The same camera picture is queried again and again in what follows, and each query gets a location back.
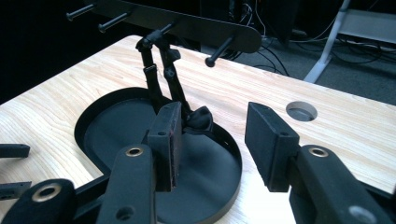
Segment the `black oval platform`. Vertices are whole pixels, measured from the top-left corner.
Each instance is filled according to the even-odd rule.
[[[81,115],[75,129],[76,141],[108,174],[118,151],[141,143],[155,116],[147,89],[113,91]],[[183,133],[177,187],[156,193],[158,221],[213,223],[233,205],[242,174],[240,151],[219,125],[214,125],[213,134],[216,141],[205,135]]]

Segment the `round hole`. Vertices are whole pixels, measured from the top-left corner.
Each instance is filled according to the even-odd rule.
[[[134,209],[132,207],[122,207],[116,214],[116,219],[120,221],[126,221],[134,215]]]
[[[299,121],[312,121],[317,118],[318,111],[309,103],[296,101],[286,106],[286,112],[293,119]]]
[[[143,148],[140,147],[133,147],[128,150],[126,150],[125,154],[129,157],[136,157],[140,156],[143,153]]]
[[[371,213],[365,208],[362,208],[357,205],[353,205],[349,207],[349,214],[352,215],[354,218],[356,218],[359,222],[361,223],[366,223],[366,224],[375,224],[376,223],[376,218]]]
[[[329,153],[325,151],[324,149],[318,148],[318,147],[311,147],[309,148],[309,152],[317,157],[328,157]]]
[[[32,196],[32,200],[37,203],[43,203],[54,198],[61,192],[61,186],[56,183],[48,184],[38,189]]]

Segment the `gray carpet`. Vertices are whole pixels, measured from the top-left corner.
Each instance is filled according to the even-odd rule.
[[[284,64],[290,77],[303,80],[318,61],[325,41],[296,44],[291,42],[287,48],[275,39],[266,39],[262,43],[268,49],[259,53],[241,54],[234,61],[261,69],[286,74],[280,62]],[[356,45],[337,42],[332,48],[335,54],[316,84],[339,91],[352,93],[389,105],[396,105],[396,52],[392,49],[378,54],[372,47],[361,49]]]

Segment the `light wood grain surface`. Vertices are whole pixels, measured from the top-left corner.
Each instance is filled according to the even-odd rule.
[[[101,172],[78,148],[74,128],[81,113],[101,96],[127,87],[145,87],[143,64],[134,48],[138,36],[67,69],[56,77],[0,105],[0,143],[31,147],[26,159],[1,159],[0,183],[67,178],[79,187]],[[340,91],[282,77],[219,59],[205,66],[204,54],[179,49],[180,82],[192,109],[206,105],[225,128],[243,157],[241,189],[219,223],[293,223],[289,195],[269,193],[244,143],[248,102],[272,107],[301,137],[300,145],[333,150],[359,180],[389,193],[396,184],[396,107]],[[162,75],[164,95],[170,97]],[[286,106],[307,102],[318,111],[310,122],[292,119]],[[3,217],[14,201],[0,202]]]

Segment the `black peg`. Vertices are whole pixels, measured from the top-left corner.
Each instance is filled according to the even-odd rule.
[[[126,18],[129,17],[129,15],[130,15],[130,13],[125,12],[125,13],[119,15],[118,17],[114,18],[113,20],[106,22],[105,24],[99,24],[98,25],[99,31],[102,33],[105,33],[108,28],[119,23],[120,21],[125,20]]]
[[[213,67],[215,66],[215,61],[218,59],[218,57],[220,56],[220,54],[226,50],[228,47],[230,47],[231,43],[233,42],[233,35],[231,35],[230,37],[228,37],[225,42],[215,51],[215,53],[213,53],[212,56],[210,56],[210,58],[206,58],[205,59],[205,63],[206,66],[208,67]]]
[[[80,8],[79,10],[76,10],[76,11],[74,11],[74,12],[72,12],[72,13],[66,13],[66,18],[67,18],[68,20],[72,21],[75,17],[77,17],[77,16],[79,16],[79,15],[82,15],[82,14],[88,12],[88,11],[91,11],[91,10],[93,10],[95,7],[96,7],[96,4],[87,5],[87,6],[82,7],[82,8]]]

